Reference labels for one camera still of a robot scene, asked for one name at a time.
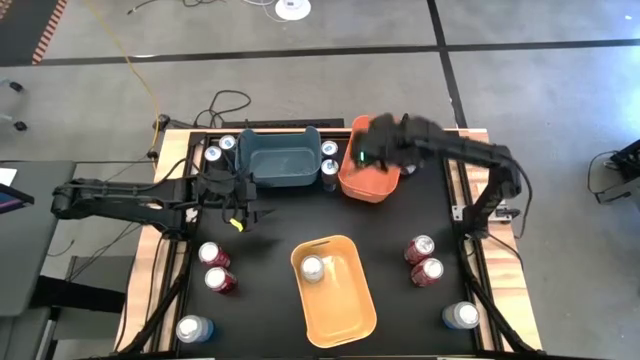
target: orange bin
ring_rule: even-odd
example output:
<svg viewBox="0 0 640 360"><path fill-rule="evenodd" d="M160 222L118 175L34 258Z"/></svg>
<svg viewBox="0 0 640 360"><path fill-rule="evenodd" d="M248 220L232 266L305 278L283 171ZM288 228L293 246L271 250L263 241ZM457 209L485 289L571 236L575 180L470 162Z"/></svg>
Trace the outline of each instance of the orange bin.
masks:
<svg viewBox="0 0 640 360"><path fill-rule="evenodd" d="M400 177L400 168L389 166L389 171L386 173L374 166L356 170L356 165L350 156L353 134L357 130L368 129L370 122L371 118L367 115L358 116L353 121L351 138L349 138L349 145L344 154L344 159L342 159L342 167L338 173L338 178L342 185L342 192L345 195L370 203L378 203L386 199L396 189L398 178Z"/></svg>
<svg viewBox="0 0 640 360"><path fill-rule="evenodd" d="M302 260L317 255L324 277L309 283L301 273ZM291 253L307 338L320 348L330 348L369 336L378 317L369 293L356 244L342 235L308 241Z"/></svg>

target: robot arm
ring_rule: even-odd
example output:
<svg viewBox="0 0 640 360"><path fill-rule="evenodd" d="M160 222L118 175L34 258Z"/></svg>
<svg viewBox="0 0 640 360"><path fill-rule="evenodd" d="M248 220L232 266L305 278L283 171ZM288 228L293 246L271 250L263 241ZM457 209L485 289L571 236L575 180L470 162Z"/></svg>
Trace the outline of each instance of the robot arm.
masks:
<svg viewBox="0 0 640 360"><path fill-rule="evenodd" d="M233 209L233 217L225 221L240 231L262 215L250 208L257 197L253 182L215 169L156 184L74 179L58 186L53 195L51 212L58 219L102 216L131 221L152 225L171 240L188 240L186 211L190 208ZM242 214L239 220L237 212Z"/></svg>
<svg viewBox="0 0 640 360"><path fill-rule="evenodd" d="M522 191L520 173L506 146L461 138L422 117L405 115L396 123L391 114L375 118L367 132L355 134L351 157L360 166L387 164L408 166L439 153L489 169L489 181L478 200L463 210L463 229L472 236L486 237L489 216L504 199Z"/></svg>

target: teal bin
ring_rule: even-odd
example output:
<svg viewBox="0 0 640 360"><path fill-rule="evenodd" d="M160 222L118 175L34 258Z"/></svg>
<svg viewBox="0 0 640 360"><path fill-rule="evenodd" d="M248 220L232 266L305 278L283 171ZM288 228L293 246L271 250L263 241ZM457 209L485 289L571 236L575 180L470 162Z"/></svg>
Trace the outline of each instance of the teal bin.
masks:
<svg viewBox="0 0 640 360"><path fill-rule="evenodd" d="M300 134L258 135L245 130L238 136L236 169L253 173L259 187L311 185L321 162L320 133L314 127Z"/></svg>

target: red soda can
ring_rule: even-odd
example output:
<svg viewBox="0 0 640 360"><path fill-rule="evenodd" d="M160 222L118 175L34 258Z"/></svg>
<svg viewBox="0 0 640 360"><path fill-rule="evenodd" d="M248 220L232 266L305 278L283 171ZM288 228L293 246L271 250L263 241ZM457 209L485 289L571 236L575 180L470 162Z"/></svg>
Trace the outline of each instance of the red soda can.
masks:
<svg viewBox="0 0 640 360"><path fill-rule="evenodd" d="M228 293L238 285L238 279L223 267L209 269L204 276L204 282L209 289L221 294Z"/></svg>
<svg viewBox="0 0 640 360"><path fill-rule="evenodd" d="M207 242L200 246L198 257L200 258L201 263L212 267L229 267L229 264L231 264L229 255L226 252L222 251L218 244L212 242Z"/></svg>
<svg viewBox="0 0 640 360"><path fill-rule="evenodd" d="M404 259L411 265L415 265L420 261L428 258L436 244L433 239L427 235L418 235L409 242L409 246L404 251Z"/></svg>
<svg viewBox="0 0 640 360"><path fill-rule="evenodd" d="M444 267L440 260L428 258L422 260L411 270L411 280L416 286L423 287L438 281L443 272Z"/></svg>

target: wooden table edge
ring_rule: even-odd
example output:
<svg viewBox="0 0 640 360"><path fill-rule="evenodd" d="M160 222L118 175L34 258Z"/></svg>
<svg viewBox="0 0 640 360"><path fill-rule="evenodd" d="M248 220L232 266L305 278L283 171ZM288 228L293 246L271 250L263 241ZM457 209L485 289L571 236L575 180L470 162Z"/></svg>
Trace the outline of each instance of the wooden table edge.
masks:
<svg viewBox="0 0 640 360"><path fill-rule="evenodd" d="M243 129L172 129L167 130L162 143L162 150L160 152L160 158L158 166L156 168L156 174L154 182L162 179L169 169L180 159L184 158L187 154L189 138L192 132L206 132L206 133L239 133ZM253 129L258 133L296 133L302 132L304 129ZM319 129L323 133L343 132L349 131L349 128L331 128L331 129ZM486 129L445 129L447 131L458 131L461 136L474 138L480 141L488 142L488 134ZM196 154L194 155L194 163L198 164L200 160L199 154L201 154L202 146L198 145L196 148ZM479 169L470 165L466 166L469 174L469 182L472 185L472 195L477 197L478 192L481 191L479 187L482 186L482 182L486 185L486 174L484 179L482 178L482 172L486 170ZM451 166L452 181L454 182L454 189L456 192L456 198L461 203L462 194L460 179L457 176L457 170L455 166ZM179 165L175 171L169 176L169 178L178 178L184 173L184 165ZM512 245L517 249L515 240L513 237L513 231L511 225L491 225L491 232ZM126 328L124 329L124 335L120 345L120 349L126 347L133 337L142 329L145 323L145 317L147 313L147 302L149 301L149 289L151 283L151 266L155 255L156 246L160 246L158 260L155 267L155 275L153 281L153 296L150 301L149 313L153 312L153 309L157 306L158 294L162 284L162 277L165 269L165 264L168 254L168 241L160 241L160 233L157 232L151 226L145 226L140 235L140 241L136 252L136 258L132 268L131 278L127 289L127 318ZM500 248L495 244L483 242L483 249L485 251L485 258L487 269L489 272L489 278L491 281L492 292L494 295L494 301L505 318L513 326L513 328L520 334L525 342L535 348L541 348L538 330L535 324L533 316L533 310L531 308L531 302L527 292L526 282L524 280L524 274L520 269L517 261L503 261L501 259L511 259L513 255L506 249ZM180 254L184 252L184 244L180 244L178 248L179 255L176 257L174 271L172 278L177 276L178 270L184 258L184 255ZM519 291L510 291L505 294L501 292L503 289L516 289ZM168 309L167 314L162 324L161 337L160 337L160 350L168 350L171 338L173 335L173 322L176 311L176 301L172 303ZM491 335L489 332L488 321L484 309L479 306L481 312L481 324L480 330L482 334L484 348L487 350L493 349L491 342ZM118 336L123 331L124 316L121 316L120 326L118 329Z"/></svg>

